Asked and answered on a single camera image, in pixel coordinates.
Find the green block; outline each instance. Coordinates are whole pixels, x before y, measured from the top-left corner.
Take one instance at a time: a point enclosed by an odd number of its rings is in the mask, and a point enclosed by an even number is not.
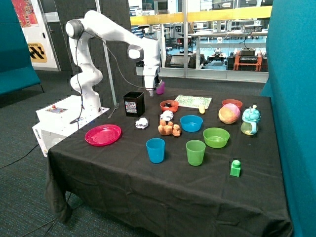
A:
[[[240,175],[240,161],[239,160],[234,160],[233,163],[232,163],[232,168],[231,168],[231,175],[232,176],[236,176],[236,177],[239,177]]]

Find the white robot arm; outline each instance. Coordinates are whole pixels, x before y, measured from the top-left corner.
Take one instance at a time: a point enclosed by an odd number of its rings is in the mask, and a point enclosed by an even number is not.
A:
[[[160,82],[158,78],[160,48],[157,39],[147,37],[141,39],[106,16],[92,10],[85,14],[84,19],[68,21],[66,32],[70,37],[69,44],[74,62],[82,69],[82,73],[71,79],[71,86],[82,93],[85,110],[101,108],[99,95],[92,89],[92,86],[102,80],[102,73],[93,65],[88,48],[87,42],[93,37],[128,43],[128,56],[136,62],[144,62],[145,87],[150,96],[154,95],[154,89]]]

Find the blue lid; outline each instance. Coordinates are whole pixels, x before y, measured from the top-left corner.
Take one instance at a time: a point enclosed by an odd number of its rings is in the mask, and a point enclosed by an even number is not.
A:
[[[254,105],[246,109],[242,114],[242,120],[245,122],[259,122],[260,121],[260,112],[256,109],[257,106]]]

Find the yellow sign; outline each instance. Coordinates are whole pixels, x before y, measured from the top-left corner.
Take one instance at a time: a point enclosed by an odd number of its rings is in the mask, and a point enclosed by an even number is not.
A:
[[[192,21],[218,21],[218,20],[236,20],[252,18],[270,18],[272,6],[260,7],[242,7],[236,9],[223,9],[216,11],[188,12],[187,20]],[[150,16],[132,16],[130,23],[132,26],[153,25],[183,22],[183,13],[150,15]]]
[[[46,63],[47,57],[41,43],[28,43],[32,63]]]

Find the glass window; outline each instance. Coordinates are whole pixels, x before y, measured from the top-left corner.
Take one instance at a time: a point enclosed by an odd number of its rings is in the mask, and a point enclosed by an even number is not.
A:
[[[129,0],[134,34],[159,39],[161,76],[257,82],[268,79],[266,38],[272,3]],[[140,30],[141,25],[148,29]]]

